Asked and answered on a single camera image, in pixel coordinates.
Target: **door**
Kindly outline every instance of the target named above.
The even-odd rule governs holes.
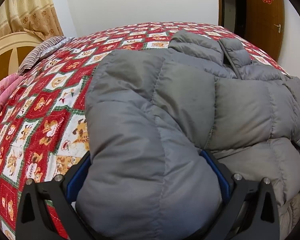
[[[247,0],[244,38],[278,59],[284,29],[283,0]]]

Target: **silver bolt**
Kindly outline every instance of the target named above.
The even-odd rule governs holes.
[[[236,173],[233,175],[235,180],[242,180],[242,175],[240,173]]]
[[[27,179],[27,180],[26,180],[26,184],[27,184],[27,185],[32,184],[32,182],[33,182],[33,179]]]
[[[56,176],[54,177],[54,180],[55,180],[55,181],[61,181],[62,178],[63,178],[63,176],[62,176],[61,174],[58,174],[58,175],[56,175]]]
[[[269,178],[264,178],[263,179],[263,182],[266,183],[266,184],[270,184],[271,183],[271,180]]]

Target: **bedspread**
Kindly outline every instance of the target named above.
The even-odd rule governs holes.
[[[264,51],[221,26],[152,22],[73,39],[25,74],[0,113],[0,228],[8,238],[15,239],[25,180],[65,174],[89,150],[84,101],[98,63],[113,49],[167,48],[182,29],[215,40],[236,37],[251,58],[284,72]],[[47,201],[47,206],[59,234],[67,238],[53,204]]]

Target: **beige curtain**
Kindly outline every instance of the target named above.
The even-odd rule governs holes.
[[[20,31],[43,40],[63,35],[52,0],[5,0],[0,6],[0,37]]]

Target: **pink blanket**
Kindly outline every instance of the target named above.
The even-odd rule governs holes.
[[[9,82],[11,82],[11,80],[13,80],[13,79],[14,79],[14,81],[12,83],[10,83],[10,85],[7,88],[5,88],[6,84],[9,83]],[[7,103],[9,97],[13,93],[13,91],[16,90],[16,88],[18,87],[18,85],[24,79],[25,79],[24,76],[18,76],[18,74],[17,74],[17,78],[16,79],[15,79],[15,76],[13,76],[13,77],[11,77],[9,79],[6,79],[5,82],[4,82],[4,85],[0,86],[0,90],[1,90],[0,91],[0,113],[2,111],[3,106]]]

